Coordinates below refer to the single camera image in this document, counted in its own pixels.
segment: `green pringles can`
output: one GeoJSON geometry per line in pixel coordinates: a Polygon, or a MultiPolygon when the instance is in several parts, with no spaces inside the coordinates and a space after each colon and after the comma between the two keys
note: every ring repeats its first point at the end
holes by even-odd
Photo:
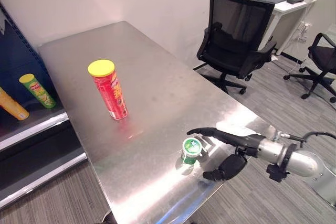
{"type": "Polygon", "coordinates": [[[42,87],[42,85],[36,80],[32,73],[25,74],[20,77],[21,82],[33,96],[47,109],[51,109],[56,105],[54,99],[50,94],[42,87]]]}
{"type": "Polygon", "coordinates": [[[182,144],[182,155],[181,159],[184,164],[193,165],[195,164],[197,157],[202,151],[201,142],[194,138],[188,137],[183,141],[182,144]]]}

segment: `yellow can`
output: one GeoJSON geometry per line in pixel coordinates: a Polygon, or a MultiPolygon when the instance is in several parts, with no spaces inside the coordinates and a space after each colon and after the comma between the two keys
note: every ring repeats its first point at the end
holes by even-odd
{"type": "Polygon", "coordinates": [[[25,110],[20,104],[14,101],[1,87],[0,87],[0,106],[5,111],[14,116],[18,120],[24,120],[29,117],[29,112],[25,110]]]}

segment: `white desk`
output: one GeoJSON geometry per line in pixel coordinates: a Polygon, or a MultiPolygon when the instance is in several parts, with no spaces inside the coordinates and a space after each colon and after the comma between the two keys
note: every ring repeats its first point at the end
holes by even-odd
{"type": "MultiPolygon", "coordinates": [[[[265,34],[262,38],[262,41],[260,43],[259,46],[259,50],[262,49],[267,41],[269,40],[269,38],[272,36],[274,29],[276,28],[276,26],[278,25],[281,17],[283,15],[295,12],[297,10],[301,10],[304,8],[308,8],[309,5],[311,5],[313,2],[315,2],[316,0],[312,1],[311,3],[307,3],[307,2],[300,2],[300,3],[296,3],[296,4],[289,4],[286,1],[284,2],[280,2],[278,4],[275,4],[275,7],[273,9],[273,19],[271,21],[271,23],[268,25],[267,30],[265,31],[265,34]]],[[[280,55],[283,51],[283,49],[285,48],[286,44],[288,43],[288,41],[290,40],[290,38],[293,36],[294,32],[296,31],[297,27],[299,26],[303,16],[304,16],[305,12],[302,12],[302,14],[300,15],[300,17],[297,19],[295,25],[292,27],[292,29],[290,30],[290,32],[288,33],[287,38],[285,39],[285,41],[280,45],[280,47],[278,47],[278,50],[276,52],[276,55],[280,55]]]]}

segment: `stainless steel table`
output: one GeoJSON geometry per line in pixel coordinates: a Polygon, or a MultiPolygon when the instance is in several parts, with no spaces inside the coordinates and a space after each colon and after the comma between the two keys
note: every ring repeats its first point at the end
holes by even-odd
{"type": "Polygon", "coordinates": [[[193,169],[180,164],[194,127],[274,128],[127,22],[47,43],[41,56],[118,223],[183,223],[220,186],[202,178],[232,152],[203,139],[193,169]],[[129,115],[113,120],[87,72],[97,59],[117,68],[129,115]]]}

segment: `desk leg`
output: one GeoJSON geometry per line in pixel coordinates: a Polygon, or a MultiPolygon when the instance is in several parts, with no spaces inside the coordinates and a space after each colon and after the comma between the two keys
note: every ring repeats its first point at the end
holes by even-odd
{"type": "Polygon", "coordinates": [[[289,42],[289,40],[293,37],[296,29],[298,28],[298,26],[301,23],[301,20],[303,19],[304,13],[305,13],[305,11],[303,11],[302,14],[300,15],[300,17],[298,18],[297,22],[293,26],[293,29],[290,31],[290,34],[288,35],[288,37],[286,38],[286,40],[281,44],[281,46],[279,47],[278,51],[275,53],[276,55],[280,55],[282,53],[282,51],[284,50],[284,48],[287,45],[287,43],[289,42]]]}
{"type": "Polygon", "coordinates": [[[279,20],[280,20],[281,16],[282,16],[281,14],[275,14],[274,15],[271,24],[269,24],[269,26],[268,26],[268,28],[267,28],[267,30],[266,30],[266,32],[265,32],[265,34],[264,34],[264,36],[261,40],[261,43],[259,45],[258,50],[261,50],[261,49],[264,48],[264,46],[268,42],[269,38],[272,36],[272,33],[273,33],[275,27],[279,23],[279,20]]]}

